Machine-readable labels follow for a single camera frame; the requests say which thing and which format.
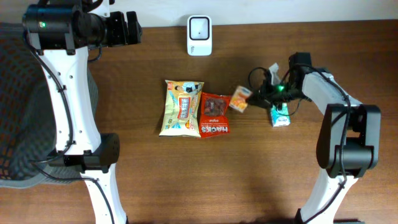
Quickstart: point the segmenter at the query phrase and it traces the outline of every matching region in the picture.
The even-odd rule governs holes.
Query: yellow snack bag
[[[159,136],[200,138],[197,114],[204,83],[170,80],[166,80],[166,83],[166,104]]]

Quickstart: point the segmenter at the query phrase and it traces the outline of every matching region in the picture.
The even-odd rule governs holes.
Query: green led light
[[[284,89],[285,89],[284,86],[282,86],[282,85],[279,85],[279,86],[278,86],[278,91],[282,91],[282,90],[284,90]]]
[[[45,22],[39,22],[39,26],[40,26],[41,28],[45,28]]]

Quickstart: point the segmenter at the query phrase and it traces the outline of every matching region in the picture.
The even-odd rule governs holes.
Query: wire
[[[52,180],[56,180],[56,181],[62,181],[62,182],[69,182],[69,181],[81,181],[81,180],[87,180],[87,181],[91,181],[92,183],[94,183],[98,190],[101,192],[102,197],[104,198],[105,204],[108,207],[110,216],[111,216],[111,220],[112,220],[112,224],[114,224],[114,217],[113,217],[113,213],[112,213],[112,208],[109,204],[108,199],[106,198],[106,195],[104,193],[104,190],[101,188],[100,184],[98,183],[97,179],[94,178],[88,178],[88,177],[80,177],[80,178],[60,178],[60,177],[54,177],[48,173],[46,173],[44,170],[42,170],[37,164],[44,164],[44,163],[48,163],[51,161],[55,161],[57,159],[60,159],[61,157],[63,157],[65,155],[65,153],[71,148],[72,144],[73,144],[73,125],[72,125],[72,117],[70,115],[70,110],[69,110],[69,106],[68,106],[68,101],[67,101],[67,97],[65,96],[64,93],[64,88],[61,86],[60,82],[58,81],[58,79],[56,78],[56,76],[54,75],[54,73],[51,71],[51,69],[43,62],[43,60],[36,54],[36,49],[30,45],[30,43],[27,41],[27,31],[25,30],[23,35],[22,35],[23,39],[24,39],[24,43],[26,44],[26,46],[28,47],[29,51],[31,52],[31,54],[36,58],[36,60],[39,62],[39,64],[46,70],[46,72],[50,75],[50,77],[52,78],[52,80],[54,81],[55,85],[58,88],[58,92],[61,94],[61,98],[63,101],[63,105],[65,107],[65,112],[67,114],[67,120],[68,120],[68,126],[69,126],[69,141],[67,141],[67,145],[65,146],[65,149],[57,156],[51,158],[51,159],[47,159],[47,160],[42,160],[42,161],[33,161],[33,160],[29,160],[29,162],[32,164],[33,167],[35,167],[41,174],[43,174],[45,177],[52,179]]]
[[[93,58],[93,59],[90,59],[90,60],[88,60],[87,62],[88,62],[88,63],[96,62],[96,61],[98,61],[98,60],[101,58],[101,56],[102,56],[102,46],[99,47],[99,52],[98,52],[97,57],[95,57],[95,58]]]
[[[280,82],[281,82],[281,83],[285,82],[285,79],[286,79],[287,75],[288,75],[292,70],[294,70],[294,69],[296,69],[296,68],[297,68],[296,65],[291,66],[291,67],[287,70],[287,72],[285,73],[285,75],[282,77],[282,79],[280,80]]]
[[[254,71],[258,70],[258,69],[263,70],[265,73],[268,72],[268,70],[267,70],[266,68],[263,68],[263,67],[256,67],[256,68],[252,69],[252,70],[249,72],[249,76],[248,76],[249,86],[250,86],[251,89],[253,89],[253,87],[252,87],[252,85],[251,85],[250,77],[251,77],[252,73],[253,73]]]
[[[300,103],[301,103],[302,100],[303,100],[303,99],[300,99],[300,100],[298,101],[296,110],[294,110],[293,113],[291,113],[291,114],[281,114],[281,113],[278,111],[278,109],[276,109],[276,113],[278,113],[279,115],[282,115],[282,116],[292,116],[293,114],[295,114],[295,113],[299,110]]]
[[[113,213],[112,213],[112,208],[111,205],[109,204],[108,199],[106,198],[106,195],[104,193],[104,190],[101,188],[100,184],[98,183],[98,179],[94,179],[94,178],[88,178],[88,177],[78,177],[78,178],[60,178],[60,177],[54,177],[48,173],[46,173],[44,170],[40,169],[38,167],[38,165],[32,163],[32,165],[41,173],[43,174],[45,177],[47,177],[48,179],[52,179],[55,181],[61,181],[61,182],[69,182],[69,181],[91,181],[92,183],[94,183],[99,192],[101,192],[102,197],[104,198],[105,204],[108,207],[109,213],[111,214],[111,220],[112,220],[112,224],[114,224],[114,218],[113,218]]]

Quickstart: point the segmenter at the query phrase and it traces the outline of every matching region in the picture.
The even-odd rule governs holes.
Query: white device
[[[212,48],[211,19],[208,16],[190,16],[187,21],[187,50],[191,56],[207,56]]]

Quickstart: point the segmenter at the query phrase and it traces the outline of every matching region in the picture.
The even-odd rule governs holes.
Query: wood grain
[[[141,45],[104,49],[90,65],[99,88],[96,124],[121,139],[117,178],[130,222],[292,218],[318,175],[317,107],[302,103],[283,128],[249,107],[228,111],[229,135],[159,138],[164,80],[200,80],[205,92],[227,95],[247,84],[252,68],[277,62],[284,73],[289,55],[311,52],[315,66],[328,67],[348,93],[382,111],[379,164],[349,191],[336,217],[396,223],[398,21],[215,26],[213,37],[212,55],[190,57],[184,27],[144,29]],[[94,223],[94,215],[84,183],[38,185],[0,189],[0,223]]]

